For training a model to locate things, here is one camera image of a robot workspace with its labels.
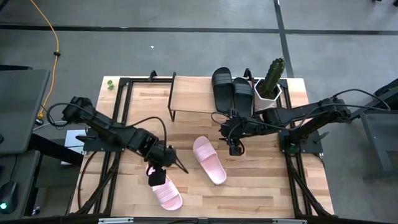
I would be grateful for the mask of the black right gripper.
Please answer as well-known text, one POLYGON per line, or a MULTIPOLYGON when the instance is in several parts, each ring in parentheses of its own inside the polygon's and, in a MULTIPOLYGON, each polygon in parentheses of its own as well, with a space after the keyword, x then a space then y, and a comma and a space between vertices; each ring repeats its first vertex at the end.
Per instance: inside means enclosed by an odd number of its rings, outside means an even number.
POLYGON ((238 110, 230 110, 230 124, 222 123, 218 132, 220 140, 227 140, 229 133, 231 138, 241 139, 250 136, 261 135, 264 125, 259 116, 243 116, 238 110))

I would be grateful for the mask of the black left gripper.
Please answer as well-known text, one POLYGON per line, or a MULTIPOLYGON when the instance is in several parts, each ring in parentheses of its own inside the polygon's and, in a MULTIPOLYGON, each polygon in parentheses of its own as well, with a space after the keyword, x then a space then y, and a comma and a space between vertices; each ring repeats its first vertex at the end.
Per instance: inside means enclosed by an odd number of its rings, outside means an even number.
POLYGON ((145 153, 145 161, 154 167, 170 167, 175 164, 188 174, 188 170, 177 157, 175 149, 171 146, 165 147, 163 141, 157 142, 149 148, 145 153))

